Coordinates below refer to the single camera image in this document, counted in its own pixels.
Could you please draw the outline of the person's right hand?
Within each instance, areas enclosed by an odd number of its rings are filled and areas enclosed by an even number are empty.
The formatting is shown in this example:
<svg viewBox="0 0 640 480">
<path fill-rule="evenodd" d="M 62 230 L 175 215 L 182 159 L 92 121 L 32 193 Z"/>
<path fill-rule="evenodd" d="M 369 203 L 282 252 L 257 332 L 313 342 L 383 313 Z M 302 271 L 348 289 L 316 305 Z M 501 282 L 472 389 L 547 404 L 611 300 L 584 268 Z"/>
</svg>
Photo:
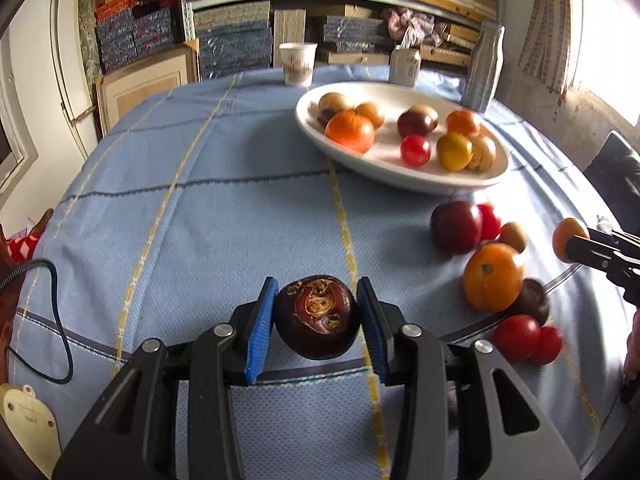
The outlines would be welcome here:
<svg viewBox="0 0 640 480">
<path fill-rule="evenodd" d="M 627 354 L 624 363 L 624 374 L 628 380 L 634 380 L 640 372 L 640 310 L 632 320 L 631 333 L 627 338 Z"/>
</svg>

